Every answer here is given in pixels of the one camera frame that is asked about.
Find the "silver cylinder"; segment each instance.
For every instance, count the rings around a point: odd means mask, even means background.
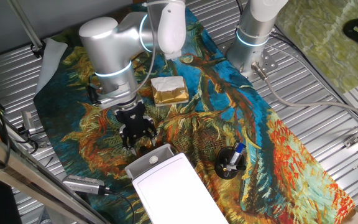
[[[247,3],[234,42],[226,53],[227,59],[244,76],[252,73],[252,63],[262,63],[262,53],[276,21],[276,16],[266,22],[255,19],[250,10],[251,4],[252,1]]]
[[[114,97],[137,88],[131,58],[144,51],[146,45],[152,49],[146,18],[145,12],[132,12],[120,24],[113,18],[101,17],[81,26],[81,41],[105,95]]]
[[[127,67],[110,76],[98,76],[100,84],[105,94],[108,96],[117,96],[129,91],[134,91],[137,87],[137,81],[134,75],[132,64],[128,63]]]

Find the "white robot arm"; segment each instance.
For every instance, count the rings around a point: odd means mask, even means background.
[[[124,124],[120,129],[124,148],[132,152],[137,139],[147,136],[154,142],[157,132],[152,119],[144,116],[131,58],[155,49],[173,60],[181,55],[186,38],[184,0],[149,1],[145,6],[150,14],[131,12],[120,24],[101,17],[80,28],[81,41],[104,93],[97,95],[93,90],[89,95],[94,96],[94,105],[112,107]]]
[[[253,73],[251,65],[262,64],[262,54],[277,14],[288,0],[249,0],[241,15],[236,38],[226,57],[243,76]]]

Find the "colorful cloth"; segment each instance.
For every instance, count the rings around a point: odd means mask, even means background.
[[[132,6],[115,18],[120,21],[139,9]],[[167,61],[158,54],[151,76],[183,76],[190,102],[157,108],[150,82],[139,92],[159,130],[158,143],[170,143],[188,156],[229,223],[340,223],[354,207],[350,196],[223,57],[189,10],[186,23],[183,55]],[[90,105],[85,84],[93,69],[77,33],[67,30],[55,38],[68,48],[55,75],[35,97],[40,120],[67,174],[103,180],[132,202],[137,223],[150,223],[124,171],[140,155],[122,149],[117,133],[121,124],[111,111]],[[147,74],[150,56],[141,53],[132,59],[138,81]],[[247,169],[222,180],[214,171],[216,155],[236,140],[246,145]],[[141,139],[137,148],[144,145],[152,149],[148,139]],[[90,200],[111,222],[131,221],[128,204],[118,197]]]

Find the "green surface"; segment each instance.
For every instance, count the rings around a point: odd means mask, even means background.
[[[358,86],[358,43],[342,28],[357,18],[355,0],[289,0],[276,24],[345,93]]]

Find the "blue object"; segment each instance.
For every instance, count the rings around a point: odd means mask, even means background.
[[[239,143],[237,145],[237,148],[235,148],[236,151],[234,152],[233,156],[230,159],[230,163],[229,163],[230,165],[233,166],[233,165],[236,165],[239,162],[243,148],[244,148],[243,143]]]
[[[242,150],[243,150],[243,148],[244,148],[244,144],[243,144],[243,143],[239,143],[239,145],[237,146],[236,152],[241,153]]]

